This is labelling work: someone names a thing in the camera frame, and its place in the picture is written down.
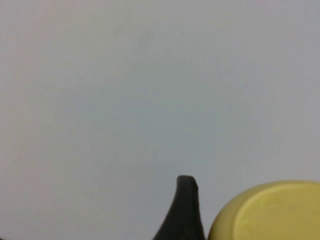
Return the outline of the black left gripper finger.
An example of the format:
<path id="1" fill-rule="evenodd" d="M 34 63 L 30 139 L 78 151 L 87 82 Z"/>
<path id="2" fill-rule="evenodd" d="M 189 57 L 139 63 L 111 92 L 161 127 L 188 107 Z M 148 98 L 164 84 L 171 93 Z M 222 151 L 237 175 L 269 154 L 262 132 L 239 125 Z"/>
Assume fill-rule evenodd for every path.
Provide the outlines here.
<path id="1" fill-rule="evenodd" d="M 180 175 L 176 191 L 154 240 L 205 240 L 201 221 L 199 188 L 191 175 Z"/>

